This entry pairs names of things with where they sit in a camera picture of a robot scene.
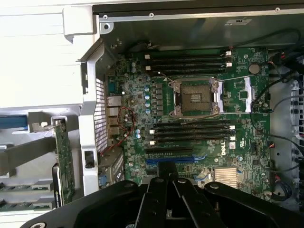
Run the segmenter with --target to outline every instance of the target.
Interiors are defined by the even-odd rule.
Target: red wire
[[[128,132],[128,134],[126,135],[126,137],[125,137],[124,139],[122,139],[121,141],[119,141],[117,144],[114,144],[114,145],[110,146],[110,147],[109,147],[108,149],[106,149],[104,152],[106,152],[106,151],[112,149],[112,148],[115,147],[115,146],[119,146],[123,141],[125,141],[125,140],[129,137],[129,135],[131,134],[131,132],[133,131],[133,129],[134,129],[134,127],[135,127],[135,116],[134,116],[134,113],[133,113],[133,111],[131,110],[131,108],[128,108],[128,107],[121,107],[121,108],[120,108],[120,110],[119,110],[119,112],[118,112],[118,115],[117,115],[117,122],[118,122],[119,116],[120,116],[120,114],[121,114],[121,111],[124,110],[124,109],[130,111],[131,114],[132,114],[132,121],[133,121],[132,128],[130,129],[130,131]],[[118,122],[118,126],[119,126],[121,129],[127,131],[127,129],[124,128],[124,127],[122,127],[122,126],[119,124],[119,122]]]

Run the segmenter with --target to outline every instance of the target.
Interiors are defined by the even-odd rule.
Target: green circuit board
[[[134,131],[122,143],[124,149],[125,178],[138,184],[146,177],[155,176],[156,164],[147,163],[148,159],[185,158],[193,157],[194,162],[177,162],[176,166],[179,176],[194,178],[198,184],[203,185],[214,179],[216,170],[221,168],[233,168],[237,172],[238,188],[249,194],[266,199],[270,193],[269,173],[261,165],[259,153],[265,148],[268,136],[256,132],[251,124],[247,108],[246,98],[248,95],[245,87],[245,76],[249,76],[252,89],[252,101],[262,89],[268,84],[268,53],[264,48],[237,48],[231,53],[228,62],[231,66],[223,72],[216,74],[195,74],[195,71],[188,70],[186,75],[159,74],[151,75],[147,68],[147,55],[149,58],[170,58],[172,56],[202,56],[218,55],[221,50],[183,50],[183,51],[160,51],[145,52],[121,57],[115,66],[107,72],[107,96],[122,96],[122,106],[130,108],[135,117]],[[253,75],[248,71],[249,66],[258,64],[260,70]],[[223,94],[221,99],[224,103],[224,112],[229,114],[210,115],[209,110],[186,111],[184,118],[173,118],[171,113],[174,110],[176,97],[170,83],[182,81],[183,86],[196,86],[203,90],[210,85],[210,78],[223,81]],[[255,108],[254,121],[258,129],[268,133],[270,131],[269,114],[262,113],[269,106],[269,100],[264,95]],[[124,123],[125,115],[130,115],[128,110],[122,110],[118,117],[120,123],[125,126],[132,126],[132,122]],[[151,145],[153,130],[159,123],[189,122],[193,118],[204,121],[215,121],[228,123],[232,129],[232,136],[225,139],[204,139],[204,140],[181,140],[156,142]],[[124,138],[126,131],[120,130],[119,135],[110,135],[112,138]],[[190,147],[191,152],[174,150],[160,153],[147,153],[151,148],[181,148]]]
[[[75,193],[73,157],[67,127],[64,121],[58,120],[54,128],[57,146],[57,161],[63,205],[72,202]]]

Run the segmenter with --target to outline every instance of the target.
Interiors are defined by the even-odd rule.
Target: perforated metal grille
[[[107,146],[105,91],[104,82],[96,79],[96,108],[94,112],[95,140],[97,152],[103,151]]]

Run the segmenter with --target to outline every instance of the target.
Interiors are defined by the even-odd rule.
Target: black mount
[[[179,178],[173,162],[158,164],[156,178],[121,181],[34,218],[22,228],[299,228],[299,214],[219,182],[204,189]]]

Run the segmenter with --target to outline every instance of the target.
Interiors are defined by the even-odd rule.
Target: motherboard
[[[170,161],[200,187],[219,181],[270,200],[262,166],[269,153],[260,159],[269,143],[269,95],[251,107],[268,85],[267,60],[265,48],[121,56],[106,74],[106,105],[110,149],[123,148],[125,179],[140,184]]]

